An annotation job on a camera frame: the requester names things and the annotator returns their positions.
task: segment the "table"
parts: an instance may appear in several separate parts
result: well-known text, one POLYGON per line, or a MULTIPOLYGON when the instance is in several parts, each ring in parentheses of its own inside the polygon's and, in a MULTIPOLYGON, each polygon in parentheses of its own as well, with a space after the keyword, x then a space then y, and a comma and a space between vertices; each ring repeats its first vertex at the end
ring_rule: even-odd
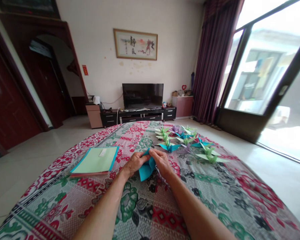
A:
MULTIPOLYGON (((0 239, 71 239, 132 153, 159 148, 154 129, 160 127, 154 121, 120 124, 70 148, 24 193, 0 227, 0 239), (69 178, 86 149, 106 146, 119 146, 108 175, 69 178)), ((200 137, 214 143, 215 151, 229 161, 211 165, 178 150, 168 153, 169 161, 187 188, 236 238, 300 239, 300 223, 273 190, 228 150, 200 137)), ((136 173, 125 184, 113 239, 189 239, 172 192, 157 170, 143 182, 136 173)))

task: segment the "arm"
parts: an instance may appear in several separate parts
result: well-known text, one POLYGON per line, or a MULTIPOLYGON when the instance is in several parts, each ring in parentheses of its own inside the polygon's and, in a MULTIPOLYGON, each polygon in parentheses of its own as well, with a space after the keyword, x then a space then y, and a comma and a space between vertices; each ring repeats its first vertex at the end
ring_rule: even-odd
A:
POLYGON ((131 156, 102 199, 84 220, 73 239, 112 239, 124 185, 129 177, 150 159, 149 155, 143 157, 142 155, 142 152, 135 152, 131 156))
POLYGON ((168 157, 159 150, 150 150, 162 177, 170 185, 191 239, 236 239, 216 216, 182 183, 170 166, 168 157))

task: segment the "sliding glass door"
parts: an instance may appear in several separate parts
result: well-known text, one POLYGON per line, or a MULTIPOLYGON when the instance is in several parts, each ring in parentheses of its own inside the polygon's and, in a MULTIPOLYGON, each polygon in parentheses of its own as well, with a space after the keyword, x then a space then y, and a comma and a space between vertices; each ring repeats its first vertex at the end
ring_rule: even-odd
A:
POLYGON ((225 72, 229 76, 217 124, 255 143, 300 70, 300 1, 280 5, 238 28, 237 34, 241 38, 231 70, 225 72))
POLYGON ((300 161, 300 72, 281 99, 258 142, 300 161))

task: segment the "hand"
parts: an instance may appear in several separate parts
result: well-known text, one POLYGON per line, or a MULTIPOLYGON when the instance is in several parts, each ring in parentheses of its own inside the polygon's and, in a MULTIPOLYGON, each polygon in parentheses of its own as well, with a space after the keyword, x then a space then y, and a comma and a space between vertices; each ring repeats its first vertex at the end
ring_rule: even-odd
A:
POLYGON ((166 153, 161 152, 157 149, 150 149, 149 154, 154 158, 154 161, 156 162, 160 174, 163 178, 167 178, 167 176, 169 176, 170 174, 174 174, 166 153))
POLYGON ((141 166, 150 159, 150 155, 142 156, 144 152, 135 152, 129 159, 129 161, 123 166, 121 171, 126 172, 128 178, 141 168, 141 166))

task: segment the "picture frame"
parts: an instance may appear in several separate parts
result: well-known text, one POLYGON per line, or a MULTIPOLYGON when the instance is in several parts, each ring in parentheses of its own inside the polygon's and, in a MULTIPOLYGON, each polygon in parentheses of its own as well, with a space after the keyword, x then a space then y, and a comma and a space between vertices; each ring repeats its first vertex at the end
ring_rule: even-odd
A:
POLYGON ((157 60, 158 35, 113 29, 117 58, 157 60))
POLYGON ((0 0, 2 12, 60 19, 56 0, 0 0))

